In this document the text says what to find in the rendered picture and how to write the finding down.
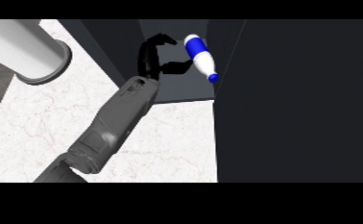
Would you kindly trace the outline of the white cylindrical appliance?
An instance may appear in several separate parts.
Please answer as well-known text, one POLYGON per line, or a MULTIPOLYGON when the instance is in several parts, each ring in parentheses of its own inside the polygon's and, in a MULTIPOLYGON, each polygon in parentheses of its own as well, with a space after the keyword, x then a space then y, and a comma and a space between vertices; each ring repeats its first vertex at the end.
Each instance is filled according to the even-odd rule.
POLYGON ((39 19, 0 19, 0 63, 17 79, 38 86, 53 81, 72 60, 67 44, 39 26, 39 19))

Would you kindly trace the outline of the dark grey cabinet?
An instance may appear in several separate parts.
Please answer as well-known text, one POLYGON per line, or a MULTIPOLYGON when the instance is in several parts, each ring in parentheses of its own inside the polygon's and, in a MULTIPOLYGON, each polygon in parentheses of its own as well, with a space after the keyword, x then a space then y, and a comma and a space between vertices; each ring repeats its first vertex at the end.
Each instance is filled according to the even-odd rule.
MULTIPOLYGON (((243 25, 240 19, 61 19, 59 23, 118 86, 137 74, 140 45, 157 33, 175 41, 197 35, 213 58, 216 73, 224 75, 243 25)), ((211 100, 218 87, 191 68, 182 75, 160 76, 156 101, 211 100)))

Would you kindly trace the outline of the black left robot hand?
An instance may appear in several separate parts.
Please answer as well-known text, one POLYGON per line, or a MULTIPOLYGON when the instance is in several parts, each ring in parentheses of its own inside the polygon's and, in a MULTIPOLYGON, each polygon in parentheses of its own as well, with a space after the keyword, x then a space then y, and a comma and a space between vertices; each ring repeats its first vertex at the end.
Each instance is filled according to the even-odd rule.
POLYGON ((147 79, 157 80, 162 74, 181 75, 190 69, 191 60, 184 62, 159 62, 157 45, 163 45, 165 43, 175 45, 177 41, 166 34, 157 33, 140 45, 137 75, 147 79))

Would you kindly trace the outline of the blue and white water bottle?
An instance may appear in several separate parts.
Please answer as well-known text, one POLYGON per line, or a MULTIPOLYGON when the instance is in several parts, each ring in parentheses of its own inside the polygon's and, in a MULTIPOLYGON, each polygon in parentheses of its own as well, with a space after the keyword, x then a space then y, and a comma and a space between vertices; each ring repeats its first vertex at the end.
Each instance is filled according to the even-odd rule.
POLYGON ((213 84, 218 81, 215 62, 205 43, 196 34, 184 37, 184 49, 199 73, 205 76, 206 81, 213 84))

